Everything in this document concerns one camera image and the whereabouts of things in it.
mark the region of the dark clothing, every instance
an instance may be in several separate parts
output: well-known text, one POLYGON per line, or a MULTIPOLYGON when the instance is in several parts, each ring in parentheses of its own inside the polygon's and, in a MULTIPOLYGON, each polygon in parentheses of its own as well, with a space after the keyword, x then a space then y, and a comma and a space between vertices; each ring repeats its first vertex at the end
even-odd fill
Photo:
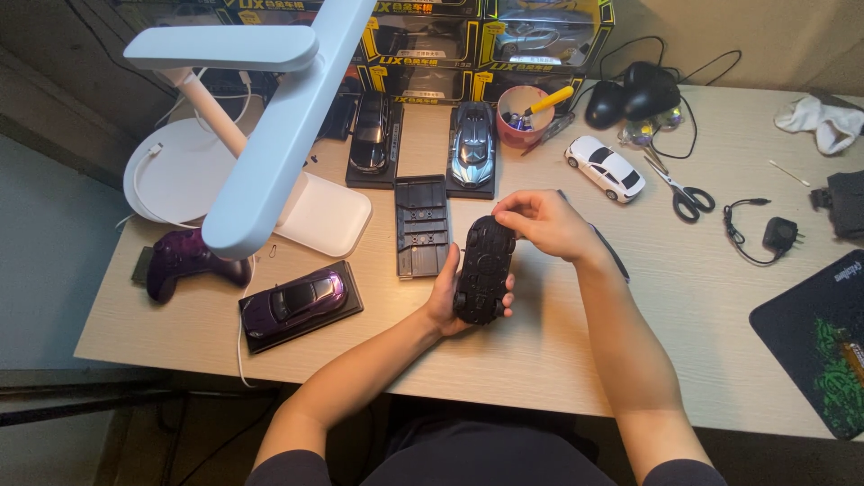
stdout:
MULTIPOLYGON (((363 486, 614 486, 557 435, 523 427, 462 422, 402 440, 363 486)), ((660 464, 643 486, 726 486, 711 466, 689 459, 660 464)), ((287 451, 259 465, 246 486, 330 486, 327 463, 287 451)))

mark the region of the mouse pad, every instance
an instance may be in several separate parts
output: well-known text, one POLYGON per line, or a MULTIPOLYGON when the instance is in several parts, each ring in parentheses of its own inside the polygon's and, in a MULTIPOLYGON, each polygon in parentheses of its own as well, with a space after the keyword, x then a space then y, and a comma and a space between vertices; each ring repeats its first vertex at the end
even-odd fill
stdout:
POLYGON ((864 344, 862 265, 864 250, 855 250, 750 313, 762 342, 846 440, 864 432, 864 387, 842 352, 844 342, 864 344))
POLYGON ((341 260, 332 265, 327 265, 324 268, 336 271, 342 277, 342 281, 345 282, 345 287, 348 292, 348 299, 345 301, 345 305, 332 314, 313 317, 305 323, 276 333, 273 336, 255 338, 244 333, 246 335, 246 345, 249 346, 250 353, 257 355, 258 353, 273 348, 274 346, 278 346, 283 342, 291 341, 292 339, 296 339, 304 334, 321 329, 324 326, 363 311, 363 301, 360 300, 357 283, 354 282, 354 274, 351 273, 351 266, 348 265, 348 262, 341 260))

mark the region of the desk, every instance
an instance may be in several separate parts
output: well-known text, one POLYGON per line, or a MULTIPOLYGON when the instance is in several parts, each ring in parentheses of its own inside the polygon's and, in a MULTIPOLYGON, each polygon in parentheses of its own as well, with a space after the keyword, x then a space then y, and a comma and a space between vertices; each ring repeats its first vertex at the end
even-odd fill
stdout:
MULTIPOLYGON (((683 86, 682 92, 696 113, 699 140, 690 159, 664 160, 676 180, 706 189, 717 201, 717 209, 695 225, 683 223, 672 212, 670 188, 650 170, 641 151, 619 150, 648 182, 628 205, 609 201, 567 165, 562 153, 580 135, 595 135, 611 146, 617 143, 617 130, 594 131, 581 120, 587 97, 577 108, 576 123, 529 157, 501 147, 497 196, 517 189, 563 189, 585 219, 603 232, 625 262, 636 302, 675 364, 693 425, 829 438, 822 421, 750 328, 747 316, 856 248, 834 238, 825 212, 810 208, 810 190, 769 165, 768 159, 813 182, 815 188, 826 176, 864 168, 864 146, 859 142, 843 156, 827 158, 816 151, 812 134, 791 135, 775 128, 775 111, 799 93, 700 86, 683 86), (723 205, 753 197, 767 197, 772 203, 735 211, 735 225, 748 238, 749 252, 770 257, 759 243, 773 216, 797 222, 807 235, 805 243, 767 268, 739 256, 722 224, 723 205)), ((449 110, 405 107, 400 176, 444 172, 449 110)), ((657 147, 686 153, 691 129, 688 122, 661 134, 657 147)), ((321 141, 313 150, 319 162, 306 170, 342 183, 347 152, 347 143, 321 141)), ((347 259, 365 311, 261 355, 244 352, 246 376, 304 382, 340 353, 425 302, 431 279, 400 281, 396 276, 392 191, 361 192, 372 200, 374 213, 347 259)), ((468 228, 489 214, 493 204, 450 200, 453 240, 464 245, 468 228)), ((171 302, 157 306, 143 288, 130 282, 142 246, 152 245, 170 230, 141 218, 126 223, 75 355, 236 375, 237 301, 242 290, 213 275, 184 278, 171 302)), ((278 236, 257 255, 260 261, 250 293, 332 263, 278 236), (275 258, 268 256, 272 245, 275 258)), ((610 415, 588 346, 573 267, 519 241, 511 268, 517 276, 514 317, 441 341, 390 391, 610 415)))

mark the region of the white desk lamp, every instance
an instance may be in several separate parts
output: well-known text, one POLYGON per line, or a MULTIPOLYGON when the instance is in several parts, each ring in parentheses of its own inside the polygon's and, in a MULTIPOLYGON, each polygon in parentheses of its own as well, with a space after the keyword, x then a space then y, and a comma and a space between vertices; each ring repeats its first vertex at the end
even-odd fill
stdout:
POLYGON ((271 233, 333 257, 352 251, 372 214, 366 196, 302 171, 376 0, 327 0, 311 27, 223 25, 141 32, 124 56, 174 84, 238 159, 207 214, 204 242, 244 259, 271 233), (192 73, 286 73, 249 140, 192 73))

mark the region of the pink cup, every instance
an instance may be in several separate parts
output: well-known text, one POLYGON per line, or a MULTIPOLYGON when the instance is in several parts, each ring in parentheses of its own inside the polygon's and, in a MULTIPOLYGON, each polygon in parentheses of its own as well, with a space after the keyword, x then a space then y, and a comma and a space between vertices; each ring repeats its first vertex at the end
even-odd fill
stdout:
POLYGON ((539 140, 543 136, 543 132, 546 131, 546 127, 552 123, 552 119, 555 117, 555 108, 547 108, 531 115, 533 131, 516 130, 507 124, 510 120, 501 118, 501 113, 509 112, 521 115, 531 105, 547 96, 549 95, 544 90, 533 86, 514 86, 505 91, 501 95, 501 99, 498 100, 498 116, 496 117, 496 126, 501 142, 514 149, 527 149, 539 140))

